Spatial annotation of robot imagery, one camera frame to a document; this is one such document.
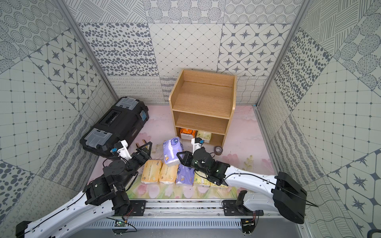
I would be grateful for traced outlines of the purple tissue pack shelf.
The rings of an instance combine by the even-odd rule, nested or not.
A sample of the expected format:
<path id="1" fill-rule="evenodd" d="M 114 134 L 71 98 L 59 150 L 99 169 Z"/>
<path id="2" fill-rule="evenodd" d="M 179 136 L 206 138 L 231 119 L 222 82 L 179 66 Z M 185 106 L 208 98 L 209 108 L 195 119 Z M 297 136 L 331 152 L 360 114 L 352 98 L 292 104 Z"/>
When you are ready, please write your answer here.
<path id="1" fill-rule="evenodd" d="M 194 182 L 194 169 L 186 167 L 182 164 L 179 165 L 176 177 L 176 185 L 191 186 Z"/>
<path id="2" fill-rule="evenodd" d="M 178 152 L 183 152 L 182 141 L 179 137 L 174 137 L 163 143 L 164 163 L 167 166 L 174 166 L 180 164 L 177 157 Z"/>

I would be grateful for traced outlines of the purple tissue pack top shelf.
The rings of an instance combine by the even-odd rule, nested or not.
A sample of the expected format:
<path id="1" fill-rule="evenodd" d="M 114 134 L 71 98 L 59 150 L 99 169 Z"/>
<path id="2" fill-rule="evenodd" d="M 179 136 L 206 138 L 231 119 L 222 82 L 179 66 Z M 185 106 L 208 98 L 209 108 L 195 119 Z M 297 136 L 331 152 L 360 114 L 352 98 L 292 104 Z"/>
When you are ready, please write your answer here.
<path id="1" fill-rule="evenodd" d="M 186 167 L 182 164 L 179 165 L 176 177 L 176 185 L 191 186 L 194 182 L 194 169 Z"/>

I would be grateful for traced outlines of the orange tissue pack shelf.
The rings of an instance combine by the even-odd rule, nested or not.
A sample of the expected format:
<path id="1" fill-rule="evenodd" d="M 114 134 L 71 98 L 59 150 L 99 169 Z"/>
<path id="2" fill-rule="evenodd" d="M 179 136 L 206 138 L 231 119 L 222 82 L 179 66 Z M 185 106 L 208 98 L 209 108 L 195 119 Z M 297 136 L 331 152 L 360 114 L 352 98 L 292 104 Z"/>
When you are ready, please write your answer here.
<path id="1" fill-rule="evenodd" d="M 160 174 L 159 174 L 159 182 L 163 184 L 173 184 L 177 178 L 179 165 L 171 165 L 168 166 L 163 164 Z"/>
<path id="2" fill-rule="evenodd" d="M 144 184 L 159 182 L 162 165 L 161 160 L 148 160 L 144 165 L 141 182 Z"/>

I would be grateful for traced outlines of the orange tissue pack top shelf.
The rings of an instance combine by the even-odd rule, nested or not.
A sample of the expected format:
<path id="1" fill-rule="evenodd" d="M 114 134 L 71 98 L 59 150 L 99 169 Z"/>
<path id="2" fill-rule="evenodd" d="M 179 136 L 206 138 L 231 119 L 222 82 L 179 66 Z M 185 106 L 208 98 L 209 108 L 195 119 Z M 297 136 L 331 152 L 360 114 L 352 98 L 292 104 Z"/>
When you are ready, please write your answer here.
<path id="1" fill-rule="evenodd" d="M 163 164 L 160 174 L 159 174 L 159 182 L 163 184 L 173 184 L 177 178 L 179 165 L 171 165 L 168 166 Z"/>

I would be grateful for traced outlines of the yellow-green tissue pack top shelf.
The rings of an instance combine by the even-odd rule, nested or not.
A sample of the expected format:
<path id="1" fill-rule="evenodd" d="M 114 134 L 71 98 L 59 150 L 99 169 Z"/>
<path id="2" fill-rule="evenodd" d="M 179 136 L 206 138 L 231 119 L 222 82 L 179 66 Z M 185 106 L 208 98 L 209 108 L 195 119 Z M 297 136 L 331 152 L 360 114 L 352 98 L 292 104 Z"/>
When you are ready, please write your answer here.
<path id="1" fill-rule="evenodd" d="M 210 187 L 210 181 L 207 180 L 206 174 L 200 171 L 194 171 L 193 185 L 198 187 Z"/>

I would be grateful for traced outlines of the yellow-green tissue pack shelf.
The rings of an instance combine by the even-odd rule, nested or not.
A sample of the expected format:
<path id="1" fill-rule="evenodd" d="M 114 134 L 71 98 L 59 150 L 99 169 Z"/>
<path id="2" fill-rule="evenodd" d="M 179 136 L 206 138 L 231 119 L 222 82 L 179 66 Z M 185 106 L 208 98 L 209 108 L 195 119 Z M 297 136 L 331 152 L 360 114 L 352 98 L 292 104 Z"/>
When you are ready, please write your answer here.
<path id="1" fill-rule="evenodd" d="M 217 184 L 214 184 L 214 183 L 210 183 L 210 187 L 217 188 L 217 189 L 227 189 L 228 188 L 228 186 L 226 186 L 224 184 L 217 185 Z"/>
<path id="2" fill-rule="evenodd" d="M 198 187 L 210 187 L 210 181 L 207 180 L 206 174 L 200 171 L 194 171 L 193 185 Z"/>

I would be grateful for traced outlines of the bright orange pack bottom shelf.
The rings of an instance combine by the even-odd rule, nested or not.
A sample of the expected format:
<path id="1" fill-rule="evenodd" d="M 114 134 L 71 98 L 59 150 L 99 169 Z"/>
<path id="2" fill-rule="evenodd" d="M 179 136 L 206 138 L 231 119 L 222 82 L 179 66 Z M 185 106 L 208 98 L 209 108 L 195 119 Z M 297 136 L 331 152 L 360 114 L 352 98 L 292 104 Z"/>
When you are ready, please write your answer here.
<path id="1" fill-rule="evenodd" d="M 180 128 L 180 137 L 182 140 L 192 140 L 195 138 L 196 133 L 196 130 Z"/>

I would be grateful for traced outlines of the yellow-green pack bottom shelf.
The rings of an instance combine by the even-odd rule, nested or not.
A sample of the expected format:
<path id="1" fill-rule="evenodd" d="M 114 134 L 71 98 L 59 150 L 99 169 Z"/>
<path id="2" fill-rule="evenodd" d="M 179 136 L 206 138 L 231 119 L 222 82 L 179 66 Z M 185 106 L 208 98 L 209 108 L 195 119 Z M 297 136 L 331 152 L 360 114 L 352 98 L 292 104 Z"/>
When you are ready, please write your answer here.
<path id="1" fill-rule="evenodd" d="M 212 138 L 212 133 L 206 132 L 206 131 L 198 131 L 197 137 L 201 138 L 204 141 L 204 143 L 210 143 Z"/>

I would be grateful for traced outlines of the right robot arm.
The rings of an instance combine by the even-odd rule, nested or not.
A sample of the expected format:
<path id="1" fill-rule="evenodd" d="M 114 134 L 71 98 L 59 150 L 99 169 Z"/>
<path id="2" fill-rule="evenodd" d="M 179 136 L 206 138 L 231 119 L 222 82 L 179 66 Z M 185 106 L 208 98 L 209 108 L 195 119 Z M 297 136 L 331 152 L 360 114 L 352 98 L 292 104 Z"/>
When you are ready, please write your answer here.
<path id="1" fill-rule="evenodd" d="M 278 212 L 287 220 L 303 224 L 306 206 L 316 207 L 307 200 L 307 192 L 290 175 L 260 175 L 216 161 L 205 148 L 195 152 L 179 152 L 181 164 L 203 173 L 203 178 L 214 185 L 242 189 L 236 200 L 236 208 L 243 212 L 257 210 Z"/>

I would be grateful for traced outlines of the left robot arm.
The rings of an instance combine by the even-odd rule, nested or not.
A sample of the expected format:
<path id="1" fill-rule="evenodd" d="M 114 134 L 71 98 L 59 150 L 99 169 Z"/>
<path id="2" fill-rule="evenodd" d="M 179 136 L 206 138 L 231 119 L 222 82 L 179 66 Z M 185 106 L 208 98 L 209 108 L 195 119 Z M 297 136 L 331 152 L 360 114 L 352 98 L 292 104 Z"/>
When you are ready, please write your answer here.
<path id="1" fill-rule="evenodd" d="M 132 154 L 127 149 L 103 168 L 103 175 L 91 181 L 67 203 L 36 221 L 16 226 L 17 238 L 65 238 L 108 216 L 125 218 L 136 211 L 127 195 L 138 171 L 151 158 L 152 142 Z"/>

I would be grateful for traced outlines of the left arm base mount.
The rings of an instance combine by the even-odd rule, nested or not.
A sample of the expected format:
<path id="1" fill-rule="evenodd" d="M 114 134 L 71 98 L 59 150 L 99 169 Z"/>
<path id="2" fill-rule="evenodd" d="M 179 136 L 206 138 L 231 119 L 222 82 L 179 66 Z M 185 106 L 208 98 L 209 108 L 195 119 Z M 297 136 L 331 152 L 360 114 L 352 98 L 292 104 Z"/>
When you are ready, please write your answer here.
<path id="1" fill-rule="evenodd" d="M 144 215 L 146 200 L 129 200 L 129 201 L 118 201 L 113 210 L 115 211 L 115 216 L 125 217 L 125 216 L 138 216 Z"/>

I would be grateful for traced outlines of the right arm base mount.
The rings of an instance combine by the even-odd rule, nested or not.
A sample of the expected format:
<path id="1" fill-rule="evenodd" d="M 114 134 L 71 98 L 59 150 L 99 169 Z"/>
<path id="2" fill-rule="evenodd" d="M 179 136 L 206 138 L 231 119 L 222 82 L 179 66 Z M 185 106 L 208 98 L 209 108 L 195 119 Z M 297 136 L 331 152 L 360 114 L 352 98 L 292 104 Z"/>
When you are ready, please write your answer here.
<path id="1" fill-rule="evenodd" d="M 224 216 L 263 216 L 263 210 L 251 211 L 244 205 L 237 205 L 236 200 L 223 200 L 221 202 Z"/>

